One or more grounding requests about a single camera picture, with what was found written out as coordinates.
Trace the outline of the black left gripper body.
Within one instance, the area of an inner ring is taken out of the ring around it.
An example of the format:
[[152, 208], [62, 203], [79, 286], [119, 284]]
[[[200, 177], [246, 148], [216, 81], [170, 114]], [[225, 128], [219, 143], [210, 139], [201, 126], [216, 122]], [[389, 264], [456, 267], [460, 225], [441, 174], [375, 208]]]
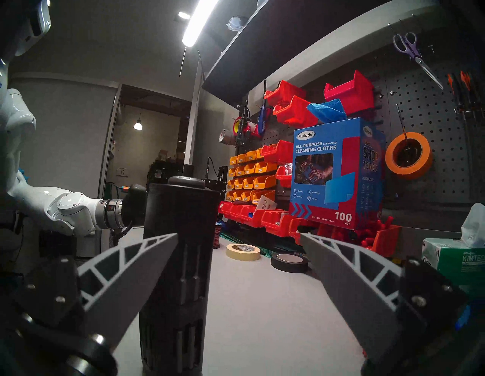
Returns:
[[146, 199], [122, 199], [122, 222], [124, 227], [144, 227]]

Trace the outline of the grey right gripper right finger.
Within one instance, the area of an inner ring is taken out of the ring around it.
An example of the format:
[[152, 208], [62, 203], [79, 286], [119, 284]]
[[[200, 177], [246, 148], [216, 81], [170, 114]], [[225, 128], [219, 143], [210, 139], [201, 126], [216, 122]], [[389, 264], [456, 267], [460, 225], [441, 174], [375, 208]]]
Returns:
[[313, 270], [368, 358], [381, 361], [399, 338], [402, 268], [385, 257], [327, 237], [302, 234]]

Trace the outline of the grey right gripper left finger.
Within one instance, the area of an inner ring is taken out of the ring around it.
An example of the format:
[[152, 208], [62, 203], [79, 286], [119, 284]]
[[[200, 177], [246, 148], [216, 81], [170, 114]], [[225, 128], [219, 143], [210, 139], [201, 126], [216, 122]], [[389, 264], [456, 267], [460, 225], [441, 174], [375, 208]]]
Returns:
[[101, 335], [117, 348], [178, 245], [178, 234], [110, 248], [76, 269], [81, 316], [76, 334]]

